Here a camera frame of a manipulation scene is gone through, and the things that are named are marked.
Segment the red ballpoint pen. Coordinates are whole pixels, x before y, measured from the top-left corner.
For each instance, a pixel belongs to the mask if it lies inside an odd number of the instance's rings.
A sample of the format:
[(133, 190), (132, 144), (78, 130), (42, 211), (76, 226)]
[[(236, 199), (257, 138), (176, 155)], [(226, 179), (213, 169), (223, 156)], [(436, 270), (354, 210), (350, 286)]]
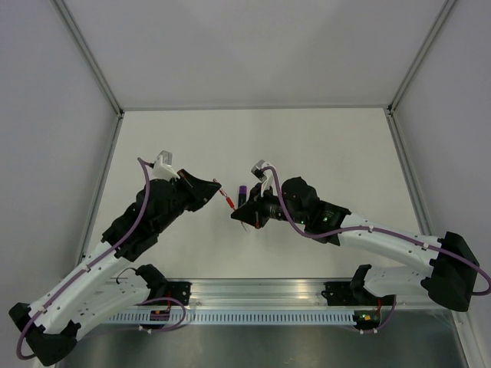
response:
[[(232, 199), (229, 197), (229, 195), (223, 189), (220, 189), (219, 192), (225, 198), (225, 200), (226, 200), (228, 206), (231, 208), (231, 210), (235, 211), (236, 206), (235, 206), (234, 202), (232, 201)], [(241, 222), (241, 226), (246, 233), (249, 232), (249, 230), (246, 228), (246, 225), (243, 222)]]

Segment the black purple highlighter pen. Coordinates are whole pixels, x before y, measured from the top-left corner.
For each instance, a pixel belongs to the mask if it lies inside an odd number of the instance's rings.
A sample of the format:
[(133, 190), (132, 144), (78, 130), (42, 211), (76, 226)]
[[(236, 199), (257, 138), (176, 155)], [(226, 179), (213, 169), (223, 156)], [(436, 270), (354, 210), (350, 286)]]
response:
[(246, 202), (247, 202), (247, 195), (243, 193), (239, 193), (239, 197), (238, 197), (239, 207), (246, 204)]

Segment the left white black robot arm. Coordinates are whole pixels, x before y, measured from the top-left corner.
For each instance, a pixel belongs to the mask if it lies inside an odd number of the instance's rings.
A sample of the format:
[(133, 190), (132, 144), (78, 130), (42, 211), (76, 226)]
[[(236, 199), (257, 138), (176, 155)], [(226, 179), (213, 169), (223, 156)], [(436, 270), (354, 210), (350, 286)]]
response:
[[(67, 277), (36, 302), (17, 303), (8, 312), (20, 330), (17, 356), (44, 366), (63, 360), (94, 328), (131, 306), (186, 306), (167, 290), (167, 279), (151, 264), (135, 269), (120, 284), (107, 280), (129, 269), (159, 235), (185, 211), (201, 209), (220, 190), (181, 169), (170, 179), (145, 179), (126, 211), (102, 234), (96, 248)], [(22, 353), (22, 345), (32, 353)]]

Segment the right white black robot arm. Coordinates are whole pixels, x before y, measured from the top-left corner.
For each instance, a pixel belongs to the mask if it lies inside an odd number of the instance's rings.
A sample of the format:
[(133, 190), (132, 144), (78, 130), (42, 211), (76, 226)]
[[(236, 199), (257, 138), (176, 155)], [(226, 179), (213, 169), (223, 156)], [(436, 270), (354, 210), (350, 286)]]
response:
[(381, 268), (363, 264), (349, 286), (353, 301), (367, 304), (375, 297), (423, 295), (446, 309), (469, 309), (479, 263), (461, 235), (442, 238), (399, 233), (323, 201), (301, 177), (286, 180), (275, 195), (255, 185), (232, 219), (263, 228), (268, 220), (302, 225), (307, 238), (339, 247), (369, 251), (398, 262)]

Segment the aluminium front rail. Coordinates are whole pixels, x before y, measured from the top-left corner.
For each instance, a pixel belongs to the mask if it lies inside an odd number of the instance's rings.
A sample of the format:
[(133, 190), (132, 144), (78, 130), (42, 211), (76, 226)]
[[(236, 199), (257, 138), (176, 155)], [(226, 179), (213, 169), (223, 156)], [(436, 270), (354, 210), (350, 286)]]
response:
[(188, 305), (191, 308), (314, 309), (331, 307), (321, 295), (325, 289), (325, 282), (348, 280), (343, 278), (202, 278), (170, 281), (189, 281), (193, 284)]

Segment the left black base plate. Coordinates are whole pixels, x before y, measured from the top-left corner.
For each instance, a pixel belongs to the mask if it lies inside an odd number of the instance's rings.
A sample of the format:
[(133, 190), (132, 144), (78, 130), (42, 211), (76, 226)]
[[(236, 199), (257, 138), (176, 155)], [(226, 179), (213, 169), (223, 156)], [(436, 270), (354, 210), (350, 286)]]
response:
[(188, 306), (192, 285), (193, 284), (189, 281), (167, 281), (164, 286), (157, 289), (153, 297), (176, 299), (184, 306)]

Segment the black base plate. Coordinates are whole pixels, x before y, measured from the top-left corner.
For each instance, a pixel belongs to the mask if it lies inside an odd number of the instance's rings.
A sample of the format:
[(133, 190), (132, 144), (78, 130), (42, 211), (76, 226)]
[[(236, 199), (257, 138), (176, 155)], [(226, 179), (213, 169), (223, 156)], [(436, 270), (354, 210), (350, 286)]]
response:
[(153, 297), (176, 299), (184, 306), (188, 306), (192, 285), (193, 284), (189, 281), (167, 281), (164, 286), (157, 289)]
[(351, 286), (350, 281), (327, 281), (325, 289), (321, 292), (328, 306), (360, 307), (377, 306), (378, 298), (370, 294), (363, 287)]

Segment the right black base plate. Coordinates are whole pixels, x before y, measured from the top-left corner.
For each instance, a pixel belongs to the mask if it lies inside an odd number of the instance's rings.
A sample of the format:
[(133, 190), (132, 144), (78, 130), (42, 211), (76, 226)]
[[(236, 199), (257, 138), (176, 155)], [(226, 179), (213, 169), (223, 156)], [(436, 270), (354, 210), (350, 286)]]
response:
[(363, 287), (351, 286), (350, 281), (327, 281), (325, 289), (321, 292), (328, 306), (360, 307), (377, 306), (378, 298), (370, 294)]

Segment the left aluminium frame post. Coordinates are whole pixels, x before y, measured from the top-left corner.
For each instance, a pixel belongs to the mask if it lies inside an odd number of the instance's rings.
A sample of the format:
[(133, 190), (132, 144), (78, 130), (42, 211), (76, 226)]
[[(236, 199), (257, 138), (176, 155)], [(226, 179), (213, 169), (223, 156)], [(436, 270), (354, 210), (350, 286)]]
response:
[(120, 105), (116, 98), (116, 95), (112, 91), (101, 66), (97, 62), (94, 53), (92, 52), (89, 44), (87, 43), (83, 32), (81, 31), (75, 17), (69, 9), (66, 1), (63, 0), (51, 0), (51, 4), (54, 10), (58, 13), (62, 23), (64, 24), (68, 34), (70, 35), (75, 46), (79, 50), (84, 62), (89, 67), (91, 73), (94, 76), (96, 84), (101, 90), (104, 98), (109, 103), (112, 111), (116, 114), (117, 118), (121, 118), (124, 115), (124, 109)]

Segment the aluminium frame post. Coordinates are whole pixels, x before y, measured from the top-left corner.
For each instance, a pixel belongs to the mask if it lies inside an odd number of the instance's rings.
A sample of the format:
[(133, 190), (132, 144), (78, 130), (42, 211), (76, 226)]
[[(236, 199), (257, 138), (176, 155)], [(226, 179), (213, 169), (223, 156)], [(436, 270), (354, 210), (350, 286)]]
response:
[(414, 59), (411, 61), (406, 74), (400, 82), (391, 102), (387, 106), (387, 112), (389, 115), (393, 115), (401, 101), (403, 100), (408, 88), (412, 84), (417, 72), (423, 65), (427, 55), (430, 53), (433, 45), (435, 44), (437, 37), (440, 35), (449, 17), (454, 11), (455, 7), (459, 4), (457, 0), (446, 0), (441, 9), (439, 10), (430, 30), (427, 32), (423, 43), (419, 47)]
[(94, 53), (92, 52), (89, 44), (87, 43), (83, 32), (81, 31), (75, 17), (69, 9), (66, 1), (63, 0), (51, 0), (51, 4), (54, 10), (58, 13), (62, 23), (64, 24), (68, 34), (70, 35), (75, 46), (79, 50), (84, 62), (89, 67), (91, 73), (94, 76), (96, 84), (101, 90), (104, 98), (109, 103), (112, 111), (116, 114), (117, 118), (121, 118), (124, 115), (124, 109), (120, 105), (116, 98), (116, 95), (112, 91), (101, 66), (97, 62)]

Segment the right aluminium frame post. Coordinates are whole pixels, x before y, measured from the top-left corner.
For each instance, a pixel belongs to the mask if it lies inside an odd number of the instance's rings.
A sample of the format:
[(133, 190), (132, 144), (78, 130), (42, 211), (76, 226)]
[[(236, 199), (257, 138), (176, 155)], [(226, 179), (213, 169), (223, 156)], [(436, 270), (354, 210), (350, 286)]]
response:
[(439, 10), (430, 30), (427, 32), (423, 43), (419, 47), (414, 59), (411, 61), (406, 74), (400, 82), (391, 102), (387, 106), (387, 112), (389, 115), (393, 115), (401, 101), (403, 100), (408, 88), (412, 84), (417, 72), (423, 65), (427, 55), (430, 53), (433, 45), (435, 44), (437, 37), (440, 35), (449, 17), (454, 11), (455, 7), (459, 4), (457, 0), (446, 0), (441, 9)]

